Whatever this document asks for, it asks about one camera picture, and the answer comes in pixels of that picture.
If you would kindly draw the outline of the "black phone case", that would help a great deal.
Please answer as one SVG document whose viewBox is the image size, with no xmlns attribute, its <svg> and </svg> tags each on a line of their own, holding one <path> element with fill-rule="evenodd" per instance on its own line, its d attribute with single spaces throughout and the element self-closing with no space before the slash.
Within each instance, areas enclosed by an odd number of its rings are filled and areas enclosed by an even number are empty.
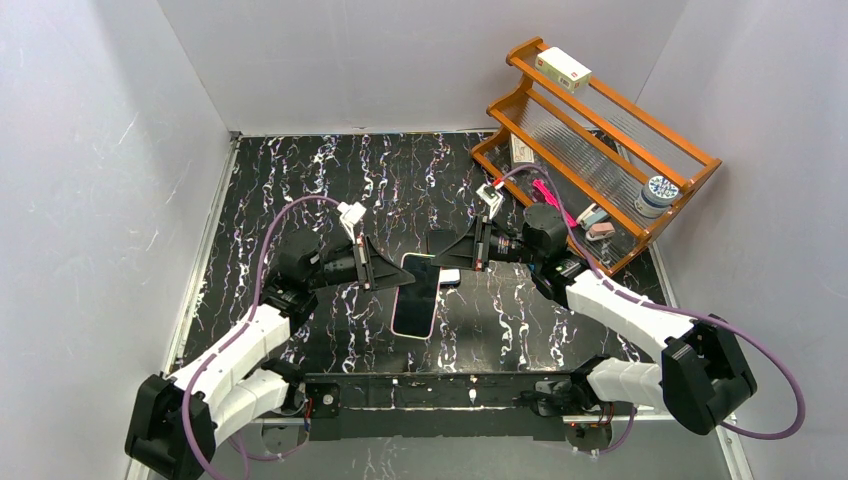
<svg viewBox="0 0 848 480">
<path fill-rule="evenodd" d="M 439 287 L 456 287 L 461 283 L 461 273 L 459 269 L 442 268 L 439 272 Z"/>
</svg>

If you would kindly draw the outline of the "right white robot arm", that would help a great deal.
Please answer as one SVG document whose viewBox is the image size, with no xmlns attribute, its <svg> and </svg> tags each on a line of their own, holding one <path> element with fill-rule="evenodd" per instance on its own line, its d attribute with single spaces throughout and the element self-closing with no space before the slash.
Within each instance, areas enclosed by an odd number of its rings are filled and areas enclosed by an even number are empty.
<svg viewBox="0 0 848 480">
<path fill-rule="evenodd" d="M 545 298 L 603 324 L 648 356 L 645 362 L 596 356 L 535 398 L 566 408 L 618 402 L 649 406 L 670 413 L 690 432 L 706 435 L 757 392 L 744 353 L 724 322 L 668 312 L 595 274 L 569 248 L 570 232 L 554 206 L 533 204 L 524 212 L 520 232 L 509 233 L 478 215 L 433 259 L 439 267 L 477 272 L 490 261 L 523 264 Z"/>
</svg>

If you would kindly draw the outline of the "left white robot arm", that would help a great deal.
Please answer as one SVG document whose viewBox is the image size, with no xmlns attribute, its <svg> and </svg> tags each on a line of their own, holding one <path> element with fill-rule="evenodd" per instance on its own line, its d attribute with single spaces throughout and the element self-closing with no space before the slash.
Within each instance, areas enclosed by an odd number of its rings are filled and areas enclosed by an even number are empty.
<svg viewBox="0 0 848 480">
<path fill-rule="evenodd" d="M 375 291 L 408 285 L 412 273 L 367 236 L 323 250 L 301 229 L 283 237 L 258 304 L 221 339 L 173 374 L 140 385 L 124 451 L 166 479 L 198 479 L 217 447 L 252 420 L 281 408 L 302 377 L 271 359 L 312 316 L 317 290 L 352 285 Z"/>
</svg>

